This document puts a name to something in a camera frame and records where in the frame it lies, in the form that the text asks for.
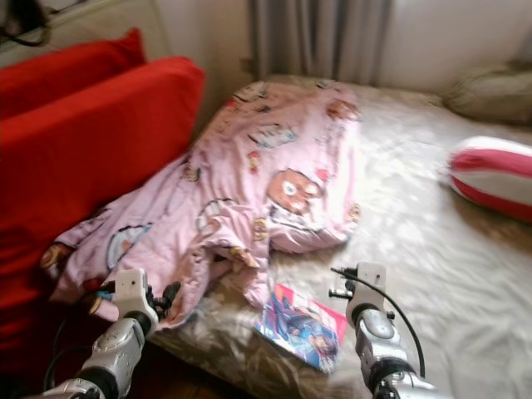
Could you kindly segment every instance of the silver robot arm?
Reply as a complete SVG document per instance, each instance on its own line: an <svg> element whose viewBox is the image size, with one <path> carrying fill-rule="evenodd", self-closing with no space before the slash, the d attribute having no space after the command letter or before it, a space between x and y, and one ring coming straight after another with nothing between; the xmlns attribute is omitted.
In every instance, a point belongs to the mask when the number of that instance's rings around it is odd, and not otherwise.
<svg viewBox="0 0 532 399"><path fill-rule="evenodd" d="M362 376L374 399L451 399L418 377L408 361L401 336L393 325L395 314L384 309L386 269L380 264L361 262L357 268L333 269L347 279L346 290L330 289L329 296L349 302L346 317L357 333L355 346Z"/></svg>
<svg viewBox="0 0 532 399"><path fill-rule="evenodd" d="M113 302L119 320L98 337L92 355L77 375L33 399L120 399L131 386L133 369L140 360L145 338L166 316L179 283L168 286L162 298L153 298L142 269L119 272Z"/></svg>

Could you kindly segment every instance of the striped pillow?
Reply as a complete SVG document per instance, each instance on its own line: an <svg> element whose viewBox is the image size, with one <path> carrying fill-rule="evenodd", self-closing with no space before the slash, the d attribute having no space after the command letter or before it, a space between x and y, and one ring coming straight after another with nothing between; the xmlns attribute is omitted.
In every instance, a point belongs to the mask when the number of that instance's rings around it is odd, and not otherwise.
<svg viewBox="0 0 532 399"><path fill-rule="evenodd" d="M449 160L450 185L486 208L532 223L532 147L493 137L462 141Z"/></svg>

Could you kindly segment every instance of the curtain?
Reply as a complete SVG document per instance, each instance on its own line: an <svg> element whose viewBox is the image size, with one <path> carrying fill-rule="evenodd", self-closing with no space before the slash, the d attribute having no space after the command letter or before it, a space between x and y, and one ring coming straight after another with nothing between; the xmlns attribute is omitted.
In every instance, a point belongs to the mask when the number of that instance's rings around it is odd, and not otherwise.
<svg viewBox="0 0 532 399"><path fill-rule="evenodd" d="M250 0L258 79L273 73L378 85L392 0Z"/></svg>

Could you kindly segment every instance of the shiny bedsheet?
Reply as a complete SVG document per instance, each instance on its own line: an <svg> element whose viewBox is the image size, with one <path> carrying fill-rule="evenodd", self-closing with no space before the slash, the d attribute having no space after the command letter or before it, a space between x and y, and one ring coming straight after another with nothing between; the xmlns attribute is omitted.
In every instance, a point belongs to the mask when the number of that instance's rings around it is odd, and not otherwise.
<svg viewBox="0 0 532 399"><path fill-rule="evenodd" d="M309 90L312 79L276 76ZM362 222L342 248L273 253L270 284L282 283L338 311L328 298L342 280L329 268L361 260L387 265L387 291L403 307L425 350L427 379L459 399L530 398L532 228L458 197L438 170L459 140L490 135L532 144L532 131L468 121L439 97L353 86L362 110L365 190ZM230 276L189 323L153 342L196 366L271 398L369 398L354 331L330 376L306 367L253 333L257 312ZM413 342L398 322L417 366Z"/></svg>

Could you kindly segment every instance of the magazine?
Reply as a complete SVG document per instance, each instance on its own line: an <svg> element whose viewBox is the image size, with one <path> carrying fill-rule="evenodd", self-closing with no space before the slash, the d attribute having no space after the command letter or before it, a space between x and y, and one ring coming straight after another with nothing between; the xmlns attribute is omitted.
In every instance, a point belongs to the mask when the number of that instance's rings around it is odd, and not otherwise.
<svg viewBox="0 0 532 399"><path fill-rule="evenodd" d="M330 373L346 333L347 319L276 284L255 329L308 365Z"/></svg>

